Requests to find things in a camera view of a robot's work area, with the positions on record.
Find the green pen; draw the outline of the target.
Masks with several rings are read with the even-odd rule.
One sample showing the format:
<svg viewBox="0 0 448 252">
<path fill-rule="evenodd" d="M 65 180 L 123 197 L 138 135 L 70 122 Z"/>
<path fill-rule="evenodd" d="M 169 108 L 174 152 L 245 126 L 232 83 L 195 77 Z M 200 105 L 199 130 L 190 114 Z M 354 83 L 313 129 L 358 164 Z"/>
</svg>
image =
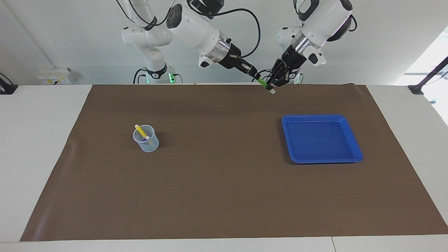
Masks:
<svg viewBox="0 0 448 252">
<path fill-rule="evenodd" d="M 262 78 L 258 79 L 258 82 L 270 93 L 275 94 L 275 90 L 272 85 L 267 84 Z"/>
</svg>

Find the clear plastic cup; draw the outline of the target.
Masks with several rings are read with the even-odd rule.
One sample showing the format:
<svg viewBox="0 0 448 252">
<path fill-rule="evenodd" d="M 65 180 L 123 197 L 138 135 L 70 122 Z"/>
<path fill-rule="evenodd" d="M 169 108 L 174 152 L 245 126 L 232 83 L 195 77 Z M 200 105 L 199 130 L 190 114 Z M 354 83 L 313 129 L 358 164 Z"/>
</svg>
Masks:
<svg viewBox="0 0 448 252">
<path fill-rule="evenodd" d="M 133 132 L 133 140 L 141 147 L 141 150 L 146 153 L 152 153 L 157 150 L 160 145 L 159 139 L 156 136 L 155 129 L 150 125 L 140 125 L 144 132 L 150 136 L 151 143 L 142 142 L 144 138 L 135 129 Z"/>
</svg>

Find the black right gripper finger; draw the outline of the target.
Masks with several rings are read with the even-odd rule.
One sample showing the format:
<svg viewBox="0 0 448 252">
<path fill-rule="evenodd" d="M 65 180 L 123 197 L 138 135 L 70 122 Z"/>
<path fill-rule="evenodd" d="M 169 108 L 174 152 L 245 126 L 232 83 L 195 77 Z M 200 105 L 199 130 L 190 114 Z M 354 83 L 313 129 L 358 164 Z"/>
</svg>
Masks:
<svg viewBox="0 0 448 252">
<path fill-rule="evenodd" d="M 258 70 L 256 69 L 256 67 L 254 67 L 254 66 L 241 66 L 240 70 L 243 73 L 251 76 L 251 78 L 253 78 L 254 80 L 259 80 L 259 78 L 260 78 L 260 74 L 259 74 Z"/>
<path fill-rule="evenodd" d="M 243 61 L 243 70 L 244 73 L 246 73 L 249 76 L 258 76 L 260 75 L 258 70 L 256 69 L 256 67 L 254 67 L 253 65 L 251 65 L 249 62 L 247 61 Z"/>
</svg>

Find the black stand with pole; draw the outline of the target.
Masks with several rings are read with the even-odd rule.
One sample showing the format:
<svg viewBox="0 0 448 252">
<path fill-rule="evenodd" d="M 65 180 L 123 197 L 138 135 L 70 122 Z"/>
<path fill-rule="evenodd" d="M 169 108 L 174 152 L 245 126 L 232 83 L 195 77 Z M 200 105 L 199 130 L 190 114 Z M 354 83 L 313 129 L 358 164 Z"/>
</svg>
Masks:
<svg viewBox="0 0 448 252">
<path fill-rule="evenodd" d="M 433 77 L 438 75 L 444 67 L 448 65 L 448 56 L 442 60 L 430 73 L 428 73 L 418 84 L 416 85 L 408 85 L 408 89 L 416 95 L 423 95 L 422 88 L 426 85 Z"/>
</svg>

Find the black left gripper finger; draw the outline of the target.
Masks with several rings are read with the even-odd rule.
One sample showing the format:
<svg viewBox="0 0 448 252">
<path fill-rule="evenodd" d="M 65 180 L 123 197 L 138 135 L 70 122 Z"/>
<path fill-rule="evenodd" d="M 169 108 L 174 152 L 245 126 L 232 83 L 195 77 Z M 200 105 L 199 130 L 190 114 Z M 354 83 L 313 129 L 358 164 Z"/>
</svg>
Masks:
<svg viewBox="0 0 448 252">
<path fill-rule="evenodd" d="M 275 70 L 274 86 L 283 86 L 292 83 L 296 78 L 296 70 Z"/>
<path fill-rule="evenodd" d="M 267 87 L 280 87 L 285 84 L 284 66 L 283 60 L 276 60 L 267 78 Z"/>
</svg>

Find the white wall socket box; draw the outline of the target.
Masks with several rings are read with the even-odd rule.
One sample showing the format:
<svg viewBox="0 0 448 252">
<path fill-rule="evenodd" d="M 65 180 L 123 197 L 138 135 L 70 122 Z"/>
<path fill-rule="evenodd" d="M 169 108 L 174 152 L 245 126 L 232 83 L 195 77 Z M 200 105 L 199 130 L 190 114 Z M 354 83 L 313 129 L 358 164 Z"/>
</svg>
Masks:
<svg viewBox="0 0 448 252">
<path fill-rule="evenodd" d="M 76 83 L 76 77 L 69 68 L 40 70 L 37 78 L 43 85 L 72 85 Z"/>
</svg>

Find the blue plastic tray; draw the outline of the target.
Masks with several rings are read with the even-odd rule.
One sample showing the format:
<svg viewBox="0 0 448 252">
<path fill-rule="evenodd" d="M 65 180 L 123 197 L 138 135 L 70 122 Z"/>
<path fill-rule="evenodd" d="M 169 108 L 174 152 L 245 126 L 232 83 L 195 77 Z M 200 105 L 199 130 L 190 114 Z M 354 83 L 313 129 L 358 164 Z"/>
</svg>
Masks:
<svg viewBox="0 0 448 252">
<path fill-rule="evenodd" d="M 346 117 L 296 114 L 281 119 L 289 156 L 296 164 L 351 164 L 363 153 Z"/>
</svg>

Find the black table clamp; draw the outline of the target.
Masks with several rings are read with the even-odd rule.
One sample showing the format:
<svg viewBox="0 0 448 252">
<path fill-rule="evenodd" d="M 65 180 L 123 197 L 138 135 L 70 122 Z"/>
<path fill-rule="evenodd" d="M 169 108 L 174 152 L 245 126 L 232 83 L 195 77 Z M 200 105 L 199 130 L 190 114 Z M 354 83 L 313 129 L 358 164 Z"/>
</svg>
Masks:
<svg viewBox="0 0 448 252">
<path fill-rule="evenodd" d="M 17 88 L 17 84 L 14 84 L 10 78 L 0 72 L 0 95 L 11 95 Z"/>
</svg>

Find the brown table mat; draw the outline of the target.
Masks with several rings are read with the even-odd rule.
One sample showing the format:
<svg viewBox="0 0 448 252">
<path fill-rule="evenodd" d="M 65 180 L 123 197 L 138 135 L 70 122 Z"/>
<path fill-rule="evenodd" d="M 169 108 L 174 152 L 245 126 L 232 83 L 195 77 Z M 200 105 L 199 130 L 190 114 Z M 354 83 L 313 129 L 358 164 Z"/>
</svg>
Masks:
<svg viewBox="0 0 448 252">
<path fill-rule="evenodd" d="M 294 164 L 288 114 L 345 116 L 363 160 Z M 448 225 L 366 86 L 95 85 L 21 241 L 429 234 Z"/>
</svg>

